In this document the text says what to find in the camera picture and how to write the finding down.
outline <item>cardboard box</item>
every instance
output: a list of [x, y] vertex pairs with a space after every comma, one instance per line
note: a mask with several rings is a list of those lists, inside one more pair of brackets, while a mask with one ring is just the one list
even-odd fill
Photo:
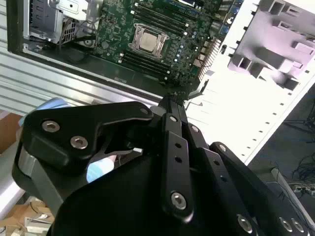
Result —
[[40, 219], [47, 223], [53, 223], [53, 217], [49, 208], [42, 201], [33, 201], [28, 205], [15, 205], [6, 218], [0, 221], [0, 227], [14, 226], [26, 230], [25, 218]]

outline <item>gray metal surface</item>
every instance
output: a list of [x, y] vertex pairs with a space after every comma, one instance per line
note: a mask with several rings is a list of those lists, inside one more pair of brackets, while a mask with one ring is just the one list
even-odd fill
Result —
[[18, 142], [14, 143], [0, 155], [0, 220], [4, 219], [25, 193], [14, 182], [11, 174], [17, 146]]
[[20, 158], [19, 158], [19, 168], [27, 176], [31, 177], [36, 158], [32, 155], [29, 155], [28, 152], [22, 147]]
[[71, 106], [139, 101], [155, 102], [14, 55], [7, 51], [6, 1], [0, 0], [0, 109], [26, 115], [53, 97]]

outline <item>white panel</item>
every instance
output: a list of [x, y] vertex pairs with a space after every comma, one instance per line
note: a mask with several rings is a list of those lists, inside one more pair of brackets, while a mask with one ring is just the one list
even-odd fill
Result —
[[[227, 45], [229, 53], [233, 53], [231, 47], [242, 38], [243, 27], [248, 26], [252, 11], [257, 9], [253, 3], [244, 1], [222, 43]], [[227, 69], [229, 61], [229, 56], [218, 55], [211, 67], [214, 75], [209, 77], [204, 94], [192, 100], [187, 114], [191, 123], [202, 126], [199, 128], [209, 144], [220, 141], [249, 164], [315, 83], [315, 61], [308, 65], [309, 73], [299, 77], [301, 84], [294, 92], [230, 71]]]

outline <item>tangled wires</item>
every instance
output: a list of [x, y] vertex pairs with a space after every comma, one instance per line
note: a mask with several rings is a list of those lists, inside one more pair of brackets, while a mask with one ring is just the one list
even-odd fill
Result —
[[304, 183], [315, 182], [315, 152], [299, 162], [298, 167], [292, 172], [292, 178]]
[[[74, 39], [73, 41], [75, 42], [79, 42], [79, 41], [84, 41], [84, 40], [90, 40], [90, 39], [95, 39], [95, 46], [97, 47], [97, 29], [96, 29], [96, 26], [95, 26], [95, 23], [97, 21], [99, 21], [100, 18], [98, 18], [97, 20], [91, 22], [91, 21], [84, 21], [82, 22], [80, 25], [79, 25], [79, 29], [76, 31], [76, 33], [74, 34], [73, 37], [76, 37], [78, 31], [80, 30], [80, 28], [83, 27], [83, 24], [84, 23], [88, 23], [88, 24], [91, 24], [95, 30], [95, 36], [85, 36], [85, 37], [81, 37], [81, 38], [77, 38], [77, 39]], [[78, 63], [83, 63], [85, 62], [85, 60], [87, 59], [87, 57], [89, 57], [89, 53], [85, 53], [84, 56], [79, 59], [79, 60], [74, 60], [72, 59], [71, 57], [69, 57], [67, 54], [65, 54], [63, 51], [62, 51], [62, 44], [63, 44], [63, 36], [68, 28], [68, 26], [72, 23], [73, 19], [69, 18], [66, 23], [64, 24], [64, 27], [63, 27], [63, 30], [62, 30], [62, 33], [60, 35], [60, 38], [59, 38], [59, 42], [58, 42], [58, 49], [59, 49], [59, 53], [60, 55], [65, 58], [66, 61], [72, 63], [72, 64], [78, 64]]]

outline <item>metal bracket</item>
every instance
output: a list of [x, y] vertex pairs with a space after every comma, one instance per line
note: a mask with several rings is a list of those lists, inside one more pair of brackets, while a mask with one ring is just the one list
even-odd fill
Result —
[[182, 222], [193, 217], [192, 188], [189, 173], [187, 141], [182, 138], [179, 106], [168, 100], [169, 113], [162, 118], [164, 133], [161, 202], [162, 209]]
[[139, 102], [35, 111], [25, 119], [22, 142], [27, 153], [57, 170], [81, 173], [106, 136], [152, 118], [151, 110]]
[[50, 7], [63, 11], [65, 16], [85, 21], [89, 3], [86, 0], [47, 0]]

